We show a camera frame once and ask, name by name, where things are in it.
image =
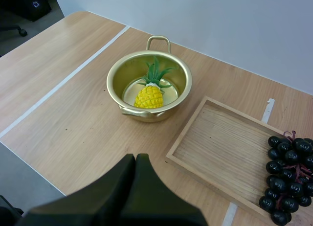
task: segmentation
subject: pot rim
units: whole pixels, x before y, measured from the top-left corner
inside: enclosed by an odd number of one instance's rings
[[[135,106],[132,106],[126,102],[124,102],[122,99],[120,99],[114,89],[113,89],[113,77],[115,72],[119,69],[119,67],[126,61],[126,60],[131,60],[133,58],[136,58],[138,56],[147,56],[147,55],[156,55],[156,56],[163,56],[166,58],[169,58],[170,60],[175,61],[177,64],[180,65],[180,67],[182,68],[182,70],[184,71],[185,75],[186,75],[186,86],[184,91],[182,92],[182,94],[172,103],[166,105],[166,106],[162,106],[160,108],[155,108],[155,109],[143,109],[143,108],[138,108]],[[110,69],[109,74],[107,76],[107,88],[108,88],[108,92],[110,94],[110,96],[112,97],[112,99],[121,107],[124,108],[129,108],[132,110],[137,110],[137,111],[147,111],[150,113],[160,113],[160,112],[164,112],[167,110],[170,110],[171,108],[179,105],[189,94],[190,90],[191,90],[191,85],[192,85],[192,76],[191,76],[191,72],[189,67],[187,66],[187,64],[181,60],[180,58],[178,58],[177,56],[167,53],[167,52],[162,52],[162,51],[153,51],[153,50],[143,50],[143,51],[136,51],[133,52],[131,54],[128,54],[124,57],[122,57],[121,59],[119,59]]]

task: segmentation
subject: white tape line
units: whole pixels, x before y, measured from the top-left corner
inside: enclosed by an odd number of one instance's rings
[[[229,204],[222,226],[231,226],[231,224],[233,223],[237,208],[238,207],[236,204],[234,203]]]
[[[90,56],[85,62],[83,62],[76,70],[74,70],[69,76],[63,79],[58,85],[56,85],[51,91],[49,91],[43,98],[37,101],[32,107],[30,107],[22,116],[16,119],[11,125],[5,128],[0,133],[0,138],[2,138],[5,134],[7,134],[12,128],[18,125],[24,118],[30,115],[35,109],[37,109],[43,102],[45,102],[49,97],[51,97],[60,87],[62,87],[68,80],[74,77],[82,68],[84,68],[88,63],[90,63],[94,58],[96,58],[101,52],[103,52],[108,46],[110,46],[118,37],[124,34],[129,29],[129,26],[126,26],[119,32],[114,38],[112,38],[107,44],[105,44],[102,48],[100,48],[95,54]]]
[[[60,193],[62,193],[64,196],[66,196],[60,189],[58,189],[56,186],[54,186],[49,180],[47,180],[45,177],[43,177],[38,171],[36,171],[34,168],[32,168],[27,162],[25,162],[23,159],[21,159],[16,153],[14,153],[12,150],[10,150],[15,156],[17,156],[20,160],[22,160],[27,166],[29,166],[31,169],[33,169],[38,175],[40,175],[43,179],[45,179],[49,184],[51,184],[56,190],[58,190]]]
[[[268,100],[268,105],[266,105],[266,109],[264,111],[263,117],[262,117],[262,122],[267,123],[270,113],[272,112],[273,106],[274,106],[275,100],[270,98]]]
[[[261,120],[262,122],[264,122],[264,123],[268,122],[269,116],[272,113],[274,103],[275,103],[274,99],[270,98],[268,100],[268,105],[265,108],[265,111],[263,113],[263,117]],[[236,204],[234,204],[234,203],[229,204],[229,207],[228,207],[227,212],[225,214],[222,226],[231,226],[232,225],[236,211],[237,211],[237,208],[238,207]]]

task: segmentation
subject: yellow pineapple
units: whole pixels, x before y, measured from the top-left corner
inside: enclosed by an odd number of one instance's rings
[[[159,61],[156,56],[154,56],[154,63],[149,64],[148,73],[146,76],[142,77],[145,83],[139,83],[145,85],[145,87],[136,96],[134,106],[145,109],[159,108],[163,106],[163,91],[162,88],[169,88],[172,85],[162,85],[160,83],[162,77],[169,73],[172,68],[166,68],[162,72],[159,70]]]

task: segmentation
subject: pineapple leaves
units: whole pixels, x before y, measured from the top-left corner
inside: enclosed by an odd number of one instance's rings
[[[158,74],[159,74],[159,70],[160,70],[160,62],[158,61],[158,58],[156,56],[153,56],[155,62],[155,68],[154,68],[154,73],[153,73],[153,79],[157,79]]]
[[[161,78],[165,75],[165,74],[167,74],[167,73],[169,73],[172,69],[174,69],[174,67],[169,67],[169,68],[166,68],[165,70],[163,70],[158,76],[157,76],[157,80],[161,80]]]
[[[141,79],[144,80],[144,81],[146,81],[146,83],[149,83],[149,82],[150,82],[150,80],[147,78],[147,76],[143,76],[143,77],[141,77]]]
[[[159,85],[160,88],[170,88],[172,86],[172,84],[168,84],[168,85]]]
[[[148,68],[150,68],[151,64],[147,61],[144,61],[144,63],[146,63],[146,65],[148,66]]]
[[[153,70],[154,70],[155,64],[153,63],[152,65],[150,65],[149,69],[148,69],[148,79],[151,80],[153,79]]]

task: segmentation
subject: chair wheel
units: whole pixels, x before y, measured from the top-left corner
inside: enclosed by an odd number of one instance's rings
[[[27,35],[27,32],[26,32],[26,30],[24,30],[24,29],[20,29],[20,30],[19,30],[19,34],[20,34],[22,37],[25,37],[25,36]]]

